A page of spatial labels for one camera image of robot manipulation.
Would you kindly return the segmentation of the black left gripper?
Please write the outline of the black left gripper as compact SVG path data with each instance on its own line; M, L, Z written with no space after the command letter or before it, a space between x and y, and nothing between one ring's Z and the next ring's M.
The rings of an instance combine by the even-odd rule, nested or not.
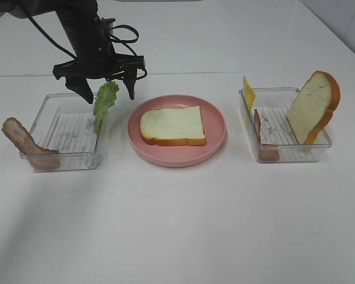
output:
M114 26L113 18L60 20L76 58L53 68L54 76L66 78L65 87L93 104L93 93L86 79L123 80L131 100L135 82L144 70L144 57L129 46L139 38L129 25Z

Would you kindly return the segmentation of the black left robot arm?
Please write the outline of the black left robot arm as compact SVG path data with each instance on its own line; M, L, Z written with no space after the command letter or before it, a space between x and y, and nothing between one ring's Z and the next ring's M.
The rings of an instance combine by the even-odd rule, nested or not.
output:
M36 29L72 60L57 64L53 68L56 79L65 78L65 86L80 95L89 104L93 103L93 93L89 79L107 81L121 80L127 88L130 99L134 99L134 86L139 70L145 72L144 57L134 50L129 54L117 53L114 44L129 48L139 38L138 31L123 25L134 33L134 39L121 40L114 36L115 19L101 18L96 1L0 1L0 14L10 13L16 18L29 19ZM36 15L55 12L73 48L69 52L57 44L35 21Z

